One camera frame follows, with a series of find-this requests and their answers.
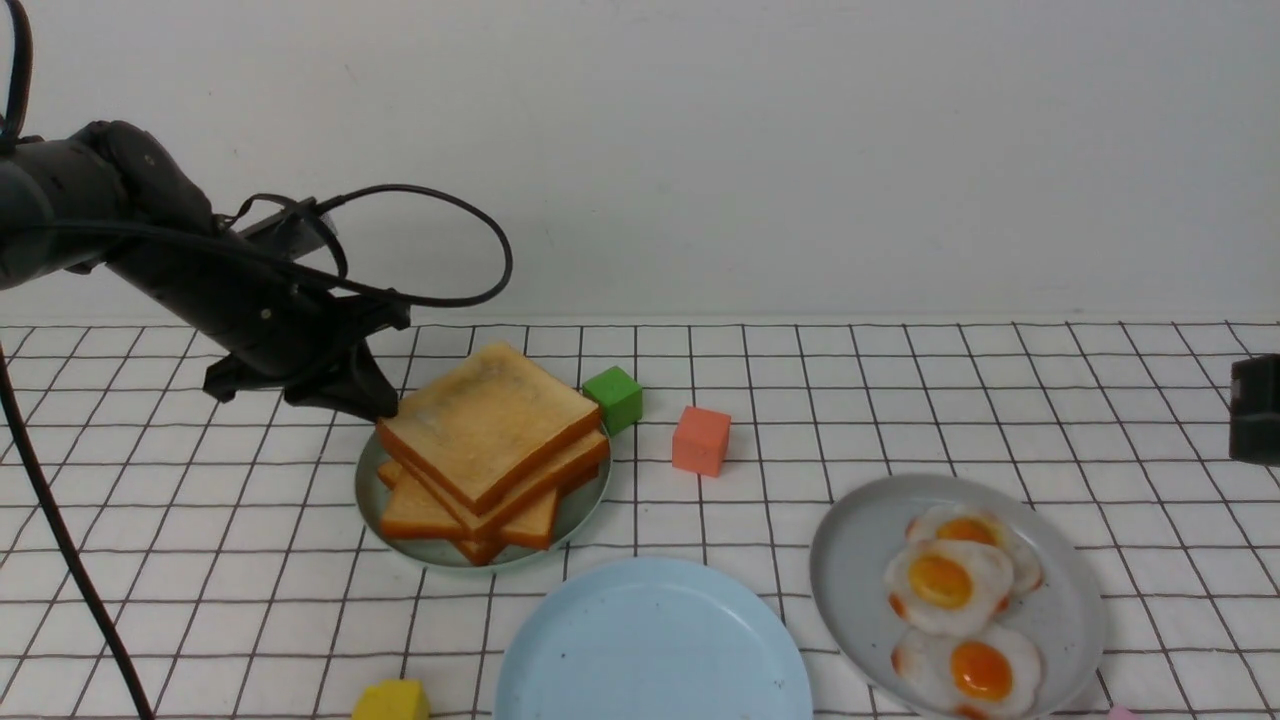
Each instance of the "orange cube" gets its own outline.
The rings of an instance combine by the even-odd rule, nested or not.
[[[680,470],[719,477],[728,451],[730,416],[690,405],[671,438],[671,464]]]

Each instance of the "toast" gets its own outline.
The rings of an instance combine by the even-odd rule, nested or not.
[[[471,539],[462,524],[444,510],[431,493],[422,488],[419,479],[393,460],[378,468],[379,479],[392,488],[392,502],[387,505],[381,521],[383,536],[389,539],[466,542],[467,550],[460,548],[460,552],[476,556],[483,556],[481,546],[494,543],[502,547],[516,544],[532,550],[547,550],[552,543],[559,501],[598,475],[599,470],[593,465],[561,487],[544,493],[531,506],[517,514],[511,523],[497,528],[492,537]]]
[[[439,501],[444,510],[458,521],[467,539],[484,539],[498,532],[499,528],[534,528],[536,534],[541,536],[543,528],[549,527],[543,523],[543,518],[545,514],[554,511],[554,503],[548,505],[543,502],[543,498],[552,497],[550,491],[582,473],[591,473],[594,477],[600,461],[608,454],[608,438],[599,430],[591,430],[534,469],[493,510],[483,514],[468,510],[449,495],[435,478],[424,473],[412,461],[401,459],[401,465],[403,466],[403,471],[411,473]],[[529,511],[534,509],[539,511],[529,515],[529,523],[521,523],[521,520],[526,519]]]
[[[467,562],[477,566],[493,562],[499,552],[507,550],[507,544],[502,541],[449,541],[449,544],[461,552]]]
[[[378,421],[383,447],[471,512],[600,424],[600,407],[506,342],[481,347]]]
[[[396,473],[384,464],[378,478],[392,487],[392,498],[383,511],[380,528],[388,539],[467,539],[467,530],[435,497],[419,483],[396,482]]]

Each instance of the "black cable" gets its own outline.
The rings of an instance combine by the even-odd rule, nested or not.
[[[27,95],[31,90],[32,47],[31,20],[18,0],[5,0],[13,18],[13,69],[9,72],[9,105],[0,124],[0,152],[8,155],[18,145],[22,123],[27,119]]]
[[[234,215],[230,217],[220,215],[218,218],[219,228],[229,229],[241,218],[247,215],[248,211],[253,208],[253,204],[257,202],[259,200],[275,202],[280,208],[284,208],[285,211],[288,211],[291,215],[298,218],[303,223],[311,225],[312,229],[317,231],[316,234],[320,236],[320,240],[324,241],[325,247],[329,249],[329,255],[333,256],[333,264],[338,269],[338,277],[339,278],[347,277],[347,270],[348,270],[347,252],[342,249],[342,242],[338,241],[338,236],[333,234],[333,232],[329,229],[329,225],[324,224],[324,220],[317,218],[312,210],[307,209],[302,202],[298,202],[297,200],[293,200],[291,197],[285,197],[283,195],[275,195],[274,192],[259,192],[251,195],[248,196],[247,200],[244,200],[244,202],[241,204],[241,209],[237,210]],[[280,232],[280,228],[283,227],[284,227],[283,222],[276,223],[275,228],[271,231],[271,234],[275,236],[275,233]]]
[[[472,305],[480,305],[481,302],[486,302],[493,297],[495,297],[499,292],[503,291],[503,288],[507,287],[507,283],[511,282],[511,274],[513,269],[511,241],[507,240],[507,233],[503,232],[502,225],[499,225],[497,220],[486,215],[479,208],[471,205],[465,200],[461,200],[445,192],[440,192],[439,190],[431,190],[429,187],[421,187],[416,184],[379,184],[379,186],[366,187],[351,192],[348,195],[339,195],[324,202],[320,202],[316,206],[315,211],[316,222],[320,224],[320,227],[324,227],[324,223],[320,223],[319,220],[319,215],[323,215],[324,211],[333,210],[334,208],[346,205],[352,200],[366,197],[369,195],[375,195],[379,192],[407,192],[412,195],[424,195],[426,197],[435,197],[438,200],[443,200],[444,202],[461,208],[462,210],[466,210],[467,213],[471,213],[472,215],[479,218],[481,222],[489,225],[489,229],[492,229],[495,236],[498,236],[498,242],[502,245],[502,255],[503,255],[502,278],[489,290],[481,292],[480,295],[472,295],[470,297],[430,297],[424,295],[408,295],[396,290],[383,290],[365,283],[358,283],[343,278],[340,275],[328,273],[325,270],[317,270],[315,268],[300,265],[293,260],[276,258],[275,255],[264,252],[253,247],[252,245],[241,242],[228,242],[225,238],[209,237],[183,231],[175,231],[172,228],[161,228],[155,225],[147,225],[143,223],[131,223],[131,222],[55,220],[51,223],[41,223],[37,225],[28,225],[24,228],[19,228],[9,233],[9,237],[17,237],[22,234],[31,234],[45,231],[65,231],[81,234],[102,234],[102,236],[115,236],[115,237],[147,238],[159,242],[180,245],[183,247],[200,250],[202,252],[209,252],[211,255],[221,255],[224,258],[247,258],[270,265],[271,268],[275,268],[276,270],[280,270],[283,273],[312,281],[314,283],[323,286],[325,288],[337,287],[358,295],[365,295],[367,297],[387,300],[392,302],[407,302],[410,305],[419,305],[424,307],[470,307]]]
[[[40,509],[45,511],[49,528],[54,532],[58,551],[63,553],[63,560],[67,561],[67,569],[70,570],[72,579],[76,580],[76,587],[84,596],[84,605],[88,606],[90,612],[93,615],[93,621],[97,623],[97,629],[102,632],[108,647],[111,648],[115,664],[120,667],[120,674],[124,675],[124,684],[129,688],[129,697],[133,698],[133,706],[138,710],[138,717],[141,720],[154,720],[155,714],[147,702],[146,691],[142,689],[142,680],[138,679],[138,671],[133,667],[133,661],[129,659],[129,652],[124,648],[124,642],[120,641],[119,633],[115,632],[111,615],[106,611],[106,606],[102,605],[102,598],[97,594],[93,580],[90,579],[88,571],[84,570],[84,564],[81,562],[79,553],[76,551],[76,541],[72,539],[72,534],[67,529],[67,523],[63,521],[63,514],[58,509],[58,502],[54,501],[54,493],[49,489],[49,480],[45,479],[45,471],[40,468],[40,460],[36,459],[36,448],[31,445],[31,437],[27,434],[27,424],[22,418],[22,410],[18,407],[18,397],[13,392],[13,380],[9,378],[9,364],[4,356],[4,347],[0,347],[0,405],[4,405],[4,415],[9,421],[9,432],[13,433],[13,442],[18,448],[18,455],[22,456],[27,477],[31,478],[31,487],[36,491]]]

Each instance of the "white wall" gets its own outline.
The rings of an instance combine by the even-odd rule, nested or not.
[[[516,243],[485,314],[1280,310],[1280,3],[28,0],[28,131],[129,119],[215,205],[381,181]],[[479,223],[337,218],[474,292]],[[0,318],[154,315],[109,273]]]

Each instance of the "egg yolk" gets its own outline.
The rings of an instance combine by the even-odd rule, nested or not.
[[[998,701],[1014,689],[1009,660],[989,644],[963,642],[951,652],[951,679],[968,697]]]
[[[938,539],[963,539],[993,546],[996,544],[996,533],[992,533],[986,523],[975,518],[956,518],[938,527]]]
[[[938,607],[960,607],[973,594],[973,580],[964,566],[937,555],[916,557],[906,570],[906,579],[920,600]]]

